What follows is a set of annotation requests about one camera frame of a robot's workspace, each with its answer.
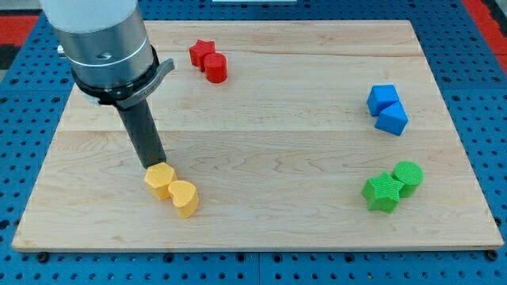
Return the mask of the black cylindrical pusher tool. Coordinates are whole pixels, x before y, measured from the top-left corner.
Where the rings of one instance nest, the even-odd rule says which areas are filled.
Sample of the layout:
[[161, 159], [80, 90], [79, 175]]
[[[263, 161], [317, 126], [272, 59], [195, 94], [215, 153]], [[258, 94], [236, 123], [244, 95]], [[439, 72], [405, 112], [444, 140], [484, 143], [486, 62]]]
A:
[[166, 162], [166, 153], [147, 101], [116, 109], [143, 168]]

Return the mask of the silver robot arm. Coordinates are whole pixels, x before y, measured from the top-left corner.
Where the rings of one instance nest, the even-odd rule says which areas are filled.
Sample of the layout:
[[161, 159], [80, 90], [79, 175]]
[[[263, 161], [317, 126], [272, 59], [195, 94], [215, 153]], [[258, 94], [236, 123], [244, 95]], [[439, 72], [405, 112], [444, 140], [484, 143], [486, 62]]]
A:
[[160, 61], [137, 0], [40, 0], [78, 88], [116, 108], [144, 168], [166, 161], [147, 97], [174, 69]]

